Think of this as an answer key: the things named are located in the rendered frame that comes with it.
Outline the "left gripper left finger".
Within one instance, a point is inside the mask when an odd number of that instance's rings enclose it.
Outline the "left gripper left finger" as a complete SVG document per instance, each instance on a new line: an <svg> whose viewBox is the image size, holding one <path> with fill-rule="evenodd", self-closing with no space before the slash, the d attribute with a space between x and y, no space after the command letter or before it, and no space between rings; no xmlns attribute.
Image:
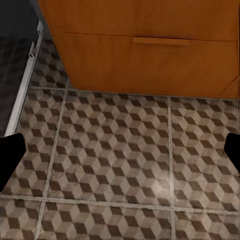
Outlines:
<svg viewBox="0 0 240 240"><path fill-rule="evenodd" d="M26 153L22 133L0 138L0 193Z"/></svg>

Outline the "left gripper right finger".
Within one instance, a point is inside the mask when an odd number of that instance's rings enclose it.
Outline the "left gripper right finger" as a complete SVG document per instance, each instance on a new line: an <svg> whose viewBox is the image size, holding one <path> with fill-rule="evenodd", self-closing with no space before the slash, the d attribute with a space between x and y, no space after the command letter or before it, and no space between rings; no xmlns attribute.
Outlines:
<svg viewBox="0 0 240 240"><path fill-rule="evenodd" d="M224 151L240 173L240 135L229 133L227 135Z"/></svg>

